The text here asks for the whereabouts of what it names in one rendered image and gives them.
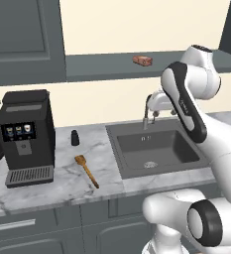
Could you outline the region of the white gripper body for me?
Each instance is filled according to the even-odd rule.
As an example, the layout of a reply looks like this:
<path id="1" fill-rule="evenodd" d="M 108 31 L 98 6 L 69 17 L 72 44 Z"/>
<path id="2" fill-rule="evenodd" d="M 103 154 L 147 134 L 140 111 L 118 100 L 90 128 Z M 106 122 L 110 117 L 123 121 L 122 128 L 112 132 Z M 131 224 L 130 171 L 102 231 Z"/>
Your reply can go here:
<path id="1" fill-rule="evenodd" d="M 164 92 L 154 92 L 150 98 L 150 109 L 152 111 L 172 110 L 173 105 Z"/>

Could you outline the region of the dark grey sink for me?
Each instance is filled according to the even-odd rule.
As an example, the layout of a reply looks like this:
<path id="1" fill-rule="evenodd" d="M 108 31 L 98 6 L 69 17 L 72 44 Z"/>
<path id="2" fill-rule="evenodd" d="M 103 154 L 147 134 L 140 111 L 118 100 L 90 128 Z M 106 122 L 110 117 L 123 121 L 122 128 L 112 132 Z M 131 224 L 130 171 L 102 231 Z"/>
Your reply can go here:
<path id="1" fill-rule="evenodd" d="M 177 119 L 107 125 L 106 131 L 123 179 L 205 168 L 209 161 Z"/>

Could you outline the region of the grey sink front panel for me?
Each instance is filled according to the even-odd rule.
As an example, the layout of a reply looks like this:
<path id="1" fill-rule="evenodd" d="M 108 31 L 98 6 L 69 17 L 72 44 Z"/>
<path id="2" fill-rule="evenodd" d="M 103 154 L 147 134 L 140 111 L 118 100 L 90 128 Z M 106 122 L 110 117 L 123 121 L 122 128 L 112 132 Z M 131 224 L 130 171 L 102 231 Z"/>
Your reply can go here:
<path id="1" fill-rule="evenodd" d="M 141 216 L 145 194 L 89 202 L 80 206 L 82 225 Z"/>

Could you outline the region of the grey base cabinet door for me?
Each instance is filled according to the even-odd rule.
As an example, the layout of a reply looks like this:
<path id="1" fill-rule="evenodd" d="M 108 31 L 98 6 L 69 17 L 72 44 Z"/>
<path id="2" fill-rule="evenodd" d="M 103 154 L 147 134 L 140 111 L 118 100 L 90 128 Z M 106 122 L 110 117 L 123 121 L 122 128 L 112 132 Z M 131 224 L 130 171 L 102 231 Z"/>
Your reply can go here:
<path id="1" fill-rule="evenodd" d="M 79 228 L 0 241 L 0 254 L 84 254 Z"/>
<path id="2" fill-rule="evenodd" d="M 154 229 L 142 216 L 84 226 L 85 254 L 142 254 Z"/>

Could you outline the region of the grey tap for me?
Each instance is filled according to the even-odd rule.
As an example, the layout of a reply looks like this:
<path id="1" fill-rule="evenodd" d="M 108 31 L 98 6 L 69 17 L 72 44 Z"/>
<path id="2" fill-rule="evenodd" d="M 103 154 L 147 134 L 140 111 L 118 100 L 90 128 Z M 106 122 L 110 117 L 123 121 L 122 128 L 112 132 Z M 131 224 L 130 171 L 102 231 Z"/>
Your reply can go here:
<path id="1" fill-rule="evenodd" d="M 148 114 L 149 114 L 149 106 L 148 106 L 148 102 L 151 98 L 152 94 L 149 94 L 147 99 L 146 99 L 146 103 L 145 103 L 145 113 L 144 113 L 144 118 L 143 118 L 143 129 L 144 130 L 147 130 L 148 129 L 148 125 L 151 123 L 151 124 L 154 124 L 155 123 L 155 117 L 153 118 L 153 120 L 150 122 L 149 121 L 149 117 L 148 117 Z"/>

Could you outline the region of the black shaker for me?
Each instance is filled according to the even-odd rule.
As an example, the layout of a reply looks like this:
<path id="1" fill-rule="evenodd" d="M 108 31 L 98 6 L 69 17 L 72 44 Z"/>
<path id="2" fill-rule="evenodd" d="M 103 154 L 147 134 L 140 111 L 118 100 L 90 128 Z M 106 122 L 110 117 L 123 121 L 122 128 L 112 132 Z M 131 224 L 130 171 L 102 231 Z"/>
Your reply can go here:
<path id="1" fill-rule="evenodd" d="M 72 130 L 70 134 L 70 141 L 72 146 L 78 146 L 79 145 L 79 137 L 76 130 Z"/>

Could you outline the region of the wooden spatula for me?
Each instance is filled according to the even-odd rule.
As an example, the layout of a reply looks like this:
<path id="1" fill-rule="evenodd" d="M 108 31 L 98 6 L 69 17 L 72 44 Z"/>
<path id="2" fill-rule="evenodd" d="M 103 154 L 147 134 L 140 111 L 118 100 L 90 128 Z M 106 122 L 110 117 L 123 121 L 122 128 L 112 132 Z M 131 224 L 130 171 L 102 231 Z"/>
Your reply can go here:
<path id="1" fill-rule="evenodd" d="M 84 158 L 83 155 L 78 155 L 78 156 L 75 156 L 74 157 L 75 161 L 81 165 L 85 172 L 87 173 L 88 177 L 90 178 L 91 182 L 94 184 L 94 186 L 98 189 L 99 188 L 99 184 L 98 182 L 96 181 L 96 179 L 94 178 L 93 174 L 89 171 L 89 169 L 87 168 L 86 166 L 86 160 Z"/>

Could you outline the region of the black coffee machine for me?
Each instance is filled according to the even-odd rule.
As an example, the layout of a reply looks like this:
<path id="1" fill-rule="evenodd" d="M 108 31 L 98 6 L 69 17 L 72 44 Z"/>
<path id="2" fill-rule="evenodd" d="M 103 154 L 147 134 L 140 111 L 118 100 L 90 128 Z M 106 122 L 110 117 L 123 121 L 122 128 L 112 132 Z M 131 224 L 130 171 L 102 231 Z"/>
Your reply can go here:
<path id="1" fill-rule="evenodd" d="M 56 130 L 45 89 L 6 92 L 0 109 L 0 142 L 8 189 L 54 180 Z"/>

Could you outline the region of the grey drawer front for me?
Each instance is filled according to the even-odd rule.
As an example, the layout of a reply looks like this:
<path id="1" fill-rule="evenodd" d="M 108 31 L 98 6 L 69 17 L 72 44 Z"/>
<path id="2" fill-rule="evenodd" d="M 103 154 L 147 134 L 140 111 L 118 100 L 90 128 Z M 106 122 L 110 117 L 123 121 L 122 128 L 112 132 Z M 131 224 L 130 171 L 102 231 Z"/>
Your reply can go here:
<path id="1" fill-rule="evenodd" d="M 0 231 L 0 238 L 38 234 L 81 225 L 78 205 L 1 216 L 0 224 L 34 218 L 36 225 Z"/>

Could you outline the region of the grey wall shelf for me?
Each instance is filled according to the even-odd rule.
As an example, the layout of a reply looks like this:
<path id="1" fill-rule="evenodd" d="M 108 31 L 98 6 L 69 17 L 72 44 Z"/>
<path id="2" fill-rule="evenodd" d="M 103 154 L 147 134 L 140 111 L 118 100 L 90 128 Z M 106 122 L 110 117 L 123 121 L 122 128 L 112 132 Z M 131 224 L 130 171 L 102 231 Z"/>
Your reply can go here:
<path id="1" fill-rule="evenodd" d="M 158 77 L 169 64 L 179 61 L 183 51 L 100 55 L 71 55 L 65 57 L 68 82 Z M 133 63 L 133 56 L 148 56 L 150 66 Z"/>

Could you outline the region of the grey wall cabinet door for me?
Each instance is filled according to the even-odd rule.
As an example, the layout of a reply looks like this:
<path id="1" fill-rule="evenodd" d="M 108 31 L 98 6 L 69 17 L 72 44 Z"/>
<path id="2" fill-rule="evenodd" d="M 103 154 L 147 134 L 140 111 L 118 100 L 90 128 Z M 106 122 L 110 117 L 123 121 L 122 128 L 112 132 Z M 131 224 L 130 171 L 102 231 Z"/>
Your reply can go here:
<path id="1" fill-rule="evenodd" d="M 65 80 L 59 0 L 0 0 L 0 86 Z"/>

